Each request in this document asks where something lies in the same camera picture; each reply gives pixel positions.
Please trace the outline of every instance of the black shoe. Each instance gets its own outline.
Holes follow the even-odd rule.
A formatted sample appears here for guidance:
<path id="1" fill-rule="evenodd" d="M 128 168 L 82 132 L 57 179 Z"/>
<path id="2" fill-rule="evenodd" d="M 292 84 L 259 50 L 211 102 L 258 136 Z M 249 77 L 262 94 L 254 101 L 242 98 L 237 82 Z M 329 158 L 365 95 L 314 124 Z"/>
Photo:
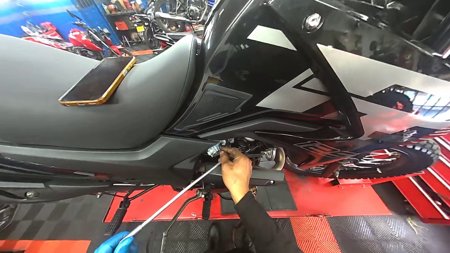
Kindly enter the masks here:
<path id="1" fill-rule="evenodd" d="M 255 252 L 255 246 L 253 245 L 252 240 L 248 236 L 247 230 L 241 222 L 233 228 L 231 237 L 233 238 L 235 248 Z"/>
<path id="2" fill-rule="evenodd" d="M 208 252 L 221 252 L 221 230 L 217 222 L 213 222 L 208 231 Z"/>

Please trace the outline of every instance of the mechanic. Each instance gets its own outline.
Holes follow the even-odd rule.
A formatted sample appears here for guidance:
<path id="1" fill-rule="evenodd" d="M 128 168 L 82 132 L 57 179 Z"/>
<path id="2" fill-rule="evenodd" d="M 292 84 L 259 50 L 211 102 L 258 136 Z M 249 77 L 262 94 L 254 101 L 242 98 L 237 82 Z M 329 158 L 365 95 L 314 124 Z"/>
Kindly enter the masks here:
<path id="1" fill-rule="evenodd" d="M 237 148 L 224 147 L 220 152 L 222 178 L 231 193 L 235 209 L 241 218 L 248 236 L 252 240 L 256 253 L 301 253 L 295 240 L 289 238 L 266 213 L 249 191 L 252 162 Z M 111 237 L 96 249 L 94 253 L 137 253 L 137 244 L 133 237 L 119 244 L 128 232 L 121 232 Z M 208 250 L 205 253 L 218 253 L 223 248 L 220 232 L 209 231 Z M 250 253 L 248 248 L 235 248 L 228 253 Z"/>

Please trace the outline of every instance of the gold phone case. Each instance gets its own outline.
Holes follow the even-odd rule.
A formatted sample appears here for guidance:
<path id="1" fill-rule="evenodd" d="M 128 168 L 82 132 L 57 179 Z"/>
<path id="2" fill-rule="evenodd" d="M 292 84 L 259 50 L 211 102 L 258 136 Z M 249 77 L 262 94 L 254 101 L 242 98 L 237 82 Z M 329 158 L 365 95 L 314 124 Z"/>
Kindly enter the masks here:
<path id="1" fill-rule="evenodd" d="M 105 93 L 101 97 L 95 100 L 81 100 L 81 101 L 61 101 L 61 99 L 77 84 L 72 86 L 64 95 L 59 98 L 59 103 L 64 106 L 83 106 L 83 105 L 94 105 L 94 104 L 103 104 L 106 102 L 109 97 L 113 94 L 113 92 L 117 89 L 120 82 L 123 80 L 125 75 L 127 75 L 128 71 L 131 67 L 136 63 L 136 57 L 133 56 L 133 59 L 125 66 L 125 68 L 120 72 L 117 78 L 112 82 L 111 86 L 106 90 Z"/>

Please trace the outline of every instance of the workshop floor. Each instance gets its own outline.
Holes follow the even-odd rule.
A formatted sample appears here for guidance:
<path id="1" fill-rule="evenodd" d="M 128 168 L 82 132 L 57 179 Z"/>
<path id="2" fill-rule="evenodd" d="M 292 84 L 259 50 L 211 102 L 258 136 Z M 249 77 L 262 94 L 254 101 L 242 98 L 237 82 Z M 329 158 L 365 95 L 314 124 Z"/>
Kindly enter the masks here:
<path id="1" fill-rule="evenodd" d="M 403 199 L 391 183 L 375 186 L 390 215 L 294 217 L 276 222 L 305 253 L 442 253 L 450 250 L 450 226 L 423 224 L 408 216 Z M 26 253 L 93 252 L 106 237 L 103 219 L 112 197 L 87 195 L 53 203 L 21 205 L 14 221 L 0 232 L 0 251 Z M 198 253 L 206 248 L 209 221 L 178 221 L 169 233 L 168 253 Z M 239 221 L 220 220 L 224 239 L 232 247 L 231 229 Z M 140 222 L 124 222 L 120 231 Z M 168 221 L 151 222 L 136 237 L 139 252 L 159 252 Z"/>

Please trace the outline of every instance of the person's hand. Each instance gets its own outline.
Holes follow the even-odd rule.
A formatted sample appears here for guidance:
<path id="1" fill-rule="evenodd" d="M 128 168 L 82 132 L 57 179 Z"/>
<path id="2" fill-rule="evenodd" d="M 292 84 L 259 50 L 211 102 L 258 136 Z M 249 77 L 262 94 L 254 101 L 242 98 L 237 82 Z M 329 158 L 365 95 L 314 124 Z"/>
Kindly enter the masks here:
<path id="1" fill-rule="evenodd" d="M 129 232 L 120 232 L 106 240 L 98 247 L 94 253 L 137 253 L 138 245 L 133 242 L 133 237 L 129 237 L 119 243 Z"/>
<path id="2" fill-rule="evenodd" d="M 237 204 L 248 192 L 252 162 L 237 148 L 223 147 L 220 153 L 222 179 Z"/>

